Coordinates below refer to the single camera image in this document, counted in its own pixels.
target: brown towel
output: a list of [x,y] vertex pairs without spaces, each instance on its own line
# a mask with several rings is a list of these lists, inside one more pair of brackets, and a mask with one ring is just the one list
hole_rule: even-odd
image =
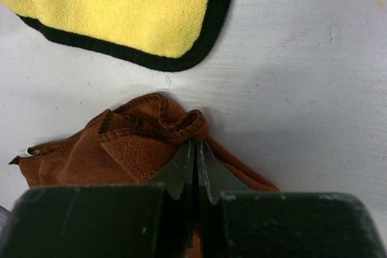
[[[254,190],[278,190],[208,136],[199,110],[185,113],[174,101],[154,93],[106,110],[66,140],[30,148],[33,157],[16,157],[28,185],[132,184],[155,175],[184,141],[207,140],[215,157]],[[200,257],[198,235],[190,257]]]

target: scratch mark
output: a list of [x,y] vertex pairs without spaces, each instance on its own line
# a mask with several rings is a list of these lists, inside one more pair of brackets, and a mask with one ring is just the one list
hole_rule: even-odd
[[235,195],[224,195],[223,199],[225,199],[226,201],[234,201],[234,200],[236,200],[236,196]]
[[[141,235],[144,235],[144,234],[146,233],[146,229],[147,229],[147,226],[144,226],[143,229],[142,229],[142,231],[141,231]],[[138,243],[139,243],[140,240],[141,240],[141,236],[139,236],[139,237],[136,239],[135,243],[133,243],[133,246],[130,247],[129,250],[126,252],[126,256],[130,256],[130,255],[131,255],[133,249],[136,248],[136,246],[138,245]]]
[[329,27],[329,40],[332,44],[341,45],[341,29],[340,26],[333,24]]
[[77,198],[79,196],[80,189],[75,188],[75,192],[76,192],[76,194],[74,195],[73,199],[71,200],[70,205],[68,206],[67,211],[66,211],[65,219],[63,220],[63,227],[62,227],[62,231],[60,232],[61,237],[63,237],[67,231],[68,220],[70,218],[70,214],[73,210],[74,204],[77,201]]
[[283,90],[281,89],[281,87],[279,86],[279,83],[277,82],[276,80],[276,77],[274,75],[274,72],[272,70],[272,77],[273,77],[273,80],[276,84],[276,87],[279,89],[279,92],[281,92],[281,95],[285,98],[286,102],[289,104],[289,106],[293,107],[293,109],[297,112],[297,114],[300,116],[301,119],[303,119],[305,121],[305,118],[302,116],[302,114],[300,113],[300,111],[298,111],[298,109],[293,106],[293,104],[291,104],[291,101],[288,99],[288,97],[286,97],[285,93],[283,92]]
[[46,194],[45,190],[41,190],[38,194],[35,194],[35,192],[31,192],[30,195],[32,195],[32,197],[28,197],[27,202],[35,202],[40,199],[44,194]]
[[165,78],[165,82],[167,83],[168,86],[171,86],[171,84],[172,84],[172,81],[171,81],[170,77],[166,77]]
[[177,169],[179,169],[179,167],[176,165],[176,163],[175,163],[174,160],[172,160],[172,163],[175,165],[175,167],[176,167]]
[[261,120],[263,120],[265,118],[265,116],[268,113],[268,110],[270,109],[271,106],[272,106],[272,104],[267,106],[266,111],[265,111],[264,115],[262,116]]
[[327,174],[321,174],[321,173],[316,173],[316,172],[313,172],[312,173],[314,178],[318,179],[318,178],[326,178],[328,175]]

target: white table surface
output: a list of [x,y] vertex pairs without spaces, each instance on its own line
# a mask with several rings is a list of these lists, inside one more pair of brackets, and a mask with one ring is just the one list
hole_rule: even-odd
[[233,0],[211,54],[151,71],[47,41],[0,6],[0,204],[27,189],[20,149],[162,91],[284,191],[346,192],[387,238],[387,0]]

